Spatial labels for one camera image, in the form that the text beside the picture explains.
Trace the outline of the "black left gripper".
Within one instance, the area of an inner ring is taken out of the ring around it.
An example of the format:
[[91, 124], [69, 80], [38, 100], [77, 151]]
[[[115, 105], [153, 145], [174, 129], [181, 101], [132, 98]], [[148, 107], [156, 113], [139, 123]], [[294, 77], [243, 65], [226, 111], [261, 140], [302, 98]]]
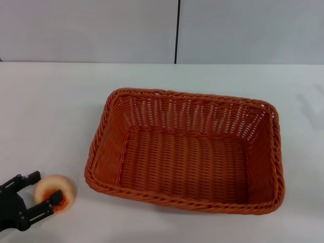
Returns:
[[10, 228], [26, 231], [28, 223], [35, 224], [54, 214], [54, 207], [63, 201], [62, 191], [55, 191], [49, 198], [29, 209], [16, 193], [40, 180], [40, 172], [35, 171], [28, 176], [18, 174], [1, 185], [1, 231]]

